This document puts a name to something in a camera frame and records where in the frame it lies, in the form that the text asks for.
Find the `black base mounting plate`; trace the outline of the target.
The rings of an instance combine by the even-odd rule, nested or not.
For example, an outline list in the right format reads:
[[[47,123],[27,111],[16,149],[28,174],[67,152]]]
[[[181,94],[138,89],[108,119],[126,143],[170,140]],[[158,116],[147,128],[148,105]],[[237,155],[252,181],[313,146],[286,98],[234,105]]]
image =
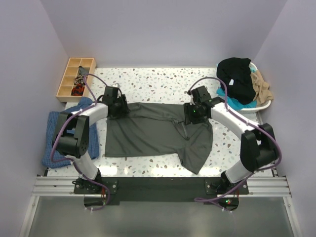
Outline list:
[[[224,185],[219,177],[101,177],[93,182],[77,178],[74,194],[84,195],[85,207],[120,205],[121,202],[191,202],[216,199],[234,210],[239,195],[249,193],[246,183]]]

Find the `teal garment in basket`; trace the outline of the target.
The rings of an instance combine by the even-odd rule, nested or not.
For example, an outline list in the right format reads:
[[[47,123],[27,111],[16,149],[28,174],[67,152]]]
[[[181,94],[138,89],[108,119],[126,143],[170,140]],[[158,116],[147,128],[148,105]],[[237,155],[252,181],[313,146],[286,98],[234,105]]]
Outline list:
[[[216,93],[218,94],[219,97],[221,97],[222,99],[225,99],[225,91],[222,88],[218,88]],[[256,101],[252,101],[249,104],[242,104],[240,103],[237,99],[235,98],[227,98],[227,103],[228,105],[233,108],[236,111],[242,110],[242,109],[252,109],[255,108],[257,106],[257,102]]]

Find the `grey t shirt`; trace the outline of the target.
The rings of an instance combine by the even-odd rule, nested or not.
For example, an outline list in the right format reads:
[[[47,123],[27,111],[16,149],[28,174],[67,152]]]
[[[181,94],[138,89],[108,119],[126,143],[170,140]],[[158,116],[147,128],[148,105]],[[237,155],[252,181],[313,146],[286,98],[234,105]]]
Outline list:
[[[213,143],[209,121],[185,124],[177,104],[130,103],[123,118],[107,120],[105,156],[145,157],[177,154],[183,167],[198,174]]]

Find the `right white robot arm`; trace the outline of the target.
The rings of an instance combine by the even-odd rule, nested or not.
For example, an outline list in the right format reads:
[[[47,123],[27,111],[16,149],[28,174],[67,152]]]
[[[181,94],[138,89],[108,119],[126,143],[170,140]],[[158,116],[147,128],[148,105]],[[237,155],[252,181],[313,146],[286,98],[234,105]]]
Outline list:
[[[221,174],[220,189],[231,194],[237,183],[274,162],[280,156],[273,128],[260,125],[230,108],[220,97],[212,98],[205,86],[188,91],[191,97],[184,104],[185,124],[213,119],[232,131],[240,140],[239,161]]]

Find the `white perforated laundry basket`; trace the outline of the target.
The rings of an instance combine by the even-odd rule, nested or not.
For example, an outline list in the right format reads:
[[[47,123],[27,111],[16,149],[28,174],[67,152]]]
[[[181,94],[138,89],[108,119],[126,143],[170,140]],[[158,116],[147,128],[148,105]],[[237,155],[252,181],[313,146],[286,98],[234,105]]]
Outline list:
[[[257,67],[252,62],[250,62],[249,67],[250,67],[251,73],[254,73],[256,70],[258,70]],[[228,97],[227,87],[226,87],[225,83],[221,84],[220,88],[222,88],[225,91],[225,96]],[[267,108],[270,105],[271,102],[272,102],[272,100],[269,100],[269,101],[265,102],[262,105],[257,105],[255,108],[242,109],[240,111],[244,112],[244,113],[255,113],[255,112],[259,111],[259,110],[263,110],[263,109]]]

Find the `red black sock in tray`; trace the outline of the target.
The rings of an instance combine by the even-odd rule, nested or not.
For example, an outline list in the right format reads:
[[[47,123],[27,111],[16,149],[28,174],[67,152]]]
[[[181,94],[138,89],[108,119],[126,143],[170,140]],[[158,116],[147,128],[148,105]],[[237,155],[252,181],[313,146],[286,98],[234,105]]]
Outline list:
[[[85,86],[81,83],[77,84],[72,88],[71,96],[82,96]]]

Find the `grey sock in tray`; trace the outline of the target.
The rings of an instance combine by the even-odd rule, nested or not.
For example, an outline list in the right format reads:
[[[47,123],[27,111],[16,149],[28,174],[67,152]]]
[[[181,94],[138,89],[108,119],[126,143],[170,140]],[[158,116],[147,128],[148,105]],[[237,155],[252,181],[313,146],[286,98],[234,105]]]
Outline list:
[[[89,70],[90,70],[90,68],[85,68],[85,67],[79,66],[78,67],[78,75],[84,76],[86,74],[89,74]]]

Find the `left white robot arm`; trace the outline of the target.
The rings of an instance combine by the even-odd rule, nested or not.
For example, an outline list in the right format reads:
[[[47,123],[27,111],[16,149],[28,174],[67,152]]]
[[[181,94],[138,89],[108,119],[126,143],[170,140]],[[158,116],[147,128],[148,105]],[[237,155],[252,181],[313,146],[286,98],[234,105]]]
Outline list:
[[[88,154],[90,126],[99,120],[116,119],[128,113],[126,96],[113,86],[106,86],[104,94],[88,107],[71,113],[61,112],[52,138],[51,161],[57,162],[54,153],[58,151],[74,165],[79,177],[86,180],[85,188],[90,193],[100,192],[100,172]]]

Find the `aluminium front frame rail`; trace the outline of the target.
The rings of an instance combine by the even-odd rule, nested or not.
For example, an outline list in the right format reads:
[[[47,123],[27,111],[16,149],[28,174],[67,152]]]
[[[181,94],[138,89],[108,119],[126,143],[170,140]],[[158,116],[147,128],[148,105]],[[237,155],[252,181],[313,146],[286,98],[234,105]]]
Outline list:
[[[32,195],[43,197],[74,196],[75,177],[37,177]],[[247,179],[249,197],[291,197],[289,184],[285,177],[250,177]]]

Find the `black garment in basket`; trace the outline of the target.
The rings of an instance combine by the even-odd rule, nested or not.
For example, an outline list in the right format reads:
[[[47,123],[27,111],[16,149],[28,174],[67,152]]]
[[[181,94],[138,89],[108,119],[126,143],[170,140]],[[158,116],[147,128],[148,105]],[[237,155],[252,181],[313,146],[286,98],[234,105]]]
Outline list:
[[[232,57],[218,63],[216,76],[227,87],[230,98],[246,105],[253,101],[256,92],[253,89],[249,58]]]

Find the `patterned sock in tray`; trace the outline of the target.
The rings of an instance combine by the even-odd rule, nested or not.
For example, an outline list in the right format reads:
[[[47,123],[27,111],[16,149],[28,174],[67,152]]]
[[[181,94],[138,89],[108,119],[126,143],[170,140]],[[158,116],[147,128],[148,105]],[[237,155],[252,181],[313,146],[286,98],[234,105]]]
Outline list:
[[[86,85],[85,82],[86,82],[86,77],[85,76],[78,75],[78,76],[76,76],[74,78],[74,85],[81,84],[81,85],[85,86]]]

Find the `wooden compartment tray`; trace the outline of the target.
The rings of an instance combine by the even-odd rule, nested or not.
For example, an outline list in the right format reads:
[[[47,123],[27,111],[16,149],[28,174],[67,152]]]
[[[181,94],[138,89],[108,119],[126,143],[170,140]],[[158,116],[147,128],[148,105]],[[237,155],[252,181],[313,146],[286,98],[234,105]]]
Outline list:
[[[81,97],[88,97],[90,92],[86,86],[91,86],[92,76],[87,76],[86,83],[83,81],[85,73],[94,74],[96,61],[94,58],[69,58],[59,85],[56,97],[60,102],[79,102]]]

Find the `beige garment in basket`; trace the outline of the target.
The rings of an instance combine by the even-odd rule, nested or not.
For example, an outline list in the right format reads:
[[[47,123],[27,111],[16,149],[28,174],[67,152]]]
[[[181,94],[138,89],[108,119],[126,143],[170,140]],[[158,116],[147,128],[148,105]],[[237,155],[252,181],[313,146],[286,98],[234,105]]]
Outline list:
[[[257,105],[262,105],[269,100],[273,100],[274,96],[270,91],[270,85],[263,79],[260,71],[256,70],[250,76],[255,91],[254,100],[257,102]]]

